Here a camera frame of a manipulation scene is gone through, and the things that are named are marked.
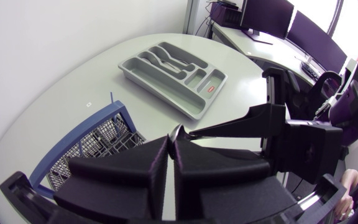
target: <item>gray cutlery tray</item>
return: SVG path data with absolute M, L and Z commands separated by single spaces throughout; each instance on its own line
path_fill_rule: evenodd
M 192 119 L 200 119 L 227 75 L 189 52 L 161 42 L 121 62 L 124 75 Z

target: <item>desk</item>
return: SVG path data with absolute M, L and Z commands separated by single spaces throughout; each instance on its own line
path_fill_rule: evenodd
M 161 41 L 181 47 L 228 75 L 208 111 L 193 121 L 169 104 L 125 78 L 119 62 Z M 266 102 L 262 70 L 239 52 L 213 40 L 183 34 L 155 34 L 118 44 L 74 69 L 35 100 L 0 141 L 0 184 L 15 171 L 29 177 L 41 158 L 84 119 L 114 100 L 124 103 L 137 130 L 148 140 L 171 133 L 176 125 L 186 131 L 244 116 L 250 106 Z M 203 146 L 260 150 L 260 139 L 205 139 Z M 168 160 L 163 218 L 173 218 L 173 163 Z M 0 222 L 24 223 L 0 191 Z
M 241 30 L 222 27 L 216 22 L 213 24 L 212 31 L 224 44 L 238 50 L 248 58 L 261 60 L 291 70 L 295 75 L 310 85 L 314 85 L 314 80 L 302 71 L 300 68 L 300 60 L 297 59 L 304 58 L 305 55 L 302 54 L 300 50 L 297 51 L 291 48 L 289 41 L 281 40 L 261 32 L 261 35 L 271 37 L 273 45 L 255 42 L 241 32 Z

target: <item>small sticker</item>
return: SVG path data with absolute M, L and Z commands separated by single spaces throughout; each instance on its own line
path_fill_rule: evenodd
M 209 89 L 208 89 L 208 93 L 211 93 L 212 91 L 214 91 L 215 89 L 215 86 L 211 86 Z

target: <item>blue dish rack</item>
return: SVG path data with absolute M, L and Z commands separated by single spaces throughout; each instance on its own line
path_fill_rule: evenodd
M 29 181 L 37 193 L 53 198 L 71 176 L 70 158 L 112 156 L 144 141 L 124 104 L 112 101 L 63 137 L 39 162 Z M 52 189 L 40 184 L 45 176 Z

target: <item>computer monitor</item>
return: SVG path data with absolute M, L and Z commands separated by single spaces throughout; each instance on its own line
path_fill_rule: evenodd
M 293 9 L 293 4 L 287 0 L 244 0 L 240 26 L 284 39 L 287 36 Z M 243 32 L 254 41 L 265 42 L 257 32 Z
M 345 52 L 300 11 L 296 13 L 287 39 L 303 49 L 327 71 L 339 73 L 345 64 Z

